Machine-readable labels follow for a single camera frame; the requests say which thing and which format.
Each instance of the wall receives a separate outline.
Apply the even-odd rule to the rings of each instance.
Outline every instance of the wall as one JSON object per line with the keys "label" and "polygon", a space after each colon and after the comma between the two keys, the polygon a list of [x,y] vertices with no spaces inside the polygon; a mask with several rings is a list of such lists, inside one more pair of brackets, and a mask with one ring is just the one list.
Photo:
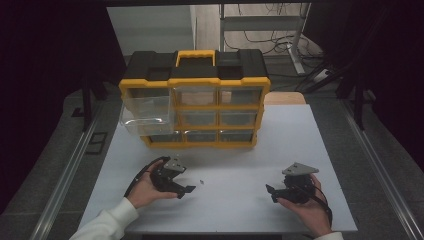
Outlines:
{"label": "wall", "polygon": [[194,48],[190,6],[109,7],[122,54]]}

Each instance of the white sleeve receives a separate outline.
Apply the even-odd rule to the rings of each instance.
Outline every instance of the white sleeve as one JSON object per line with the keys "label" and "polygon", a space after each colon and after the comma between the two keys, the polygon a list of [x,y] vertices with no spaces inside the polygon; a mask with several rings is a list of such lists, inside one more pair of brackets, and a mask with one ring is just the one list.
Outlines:
{"label": "white sleeve", "polygon": [[341,232],[333,232],[319,238],[315,238],[315,240],[343,240],[343,236]]}
{"label": "white sleeve", "polygon": [[137,210],[127,198],[123,198],[116,207],[102,210],[99,216],[79,229],[71,240],[121,239],[125,228],[137,218]]}

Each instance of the white cardboard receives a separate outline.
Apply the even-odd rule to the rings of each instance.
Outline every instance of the white cardboard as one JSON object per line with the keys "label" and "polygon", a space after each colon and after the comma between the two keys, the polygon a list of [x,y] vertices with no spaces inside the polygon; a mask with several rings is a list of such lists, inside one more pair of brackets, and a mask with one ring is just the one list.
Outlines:
{"label": "white cardboard", "polygon": [[187,170],[174,181],[196,189],[182,199],[159,200],[140,209],[128,232],[307,231],[295,214],[272,202],[265,188],[284,188],[281,171],[294,162],[319,169],[315,175],[333,210],[333,230],[357,231],[309,105],[265,106],[258,143],[245,149],[148,149],[118,124],[80,227],[118,204],[133,177],[160,156],[178,156]]}

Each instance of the finger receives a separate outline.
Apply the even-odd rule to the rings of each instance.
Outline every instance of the finger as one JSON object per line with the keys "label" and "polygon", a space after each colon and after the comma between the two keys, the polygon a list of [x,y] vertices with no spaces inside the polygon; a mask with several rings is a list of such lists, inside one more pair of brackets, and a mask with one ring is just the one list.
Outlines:
{"label": "finger", "polygon": [[159,160],[159,161],[157,161],[157,162],[155,162],[155,163],[153,163],[152,164],[152,166],[150,166],[147,170],[146,170],[146,172],[152,172],[153,170],[155,170],[155,168],[157,168],[160,164],[162,164],[163,163],[163,160]]}
{"label": "finger", "polygon": [[156,199],[172,199],[177,198],[178,194],[174,192],[156,192]]}
{"label": "finger", "polygon": [[317,177],[313,173],[310,174],[312,178],[312,182],[314,183],[315,187],[319,188],[321,190],[321,182],[318,180]]}
{"label": "finger", "polygon": [[298,206],[296,204],[290,202],[289,200],[284,199],[284,198],[277,198],[277,201],[281,205],[283,205],[283,207],[285,207],[285,208],[287,208],[287,209],[289,209],[289,210],[291,210],[293,212],[297,212]]}

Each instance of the shirt cuff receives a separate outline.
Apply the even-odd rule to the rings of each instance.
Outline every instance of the shirt cuff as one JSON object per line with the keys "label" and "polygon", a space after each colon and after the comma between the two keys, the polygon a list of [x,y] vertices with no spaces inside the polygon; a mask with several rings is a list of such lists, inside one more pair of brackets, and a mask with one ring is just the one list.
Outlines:
{"label": "shirt cuff", "polygon": [[131,222],[138,218],[138,212],[127,198],[123,198],[121,202],[109,213],[123,226],[128,226]]}
{"label": "shirt cuff", "polygon": [[315,238],[315,240],[343,240],[343,235],[341,232],[333,232],[319,238]]}

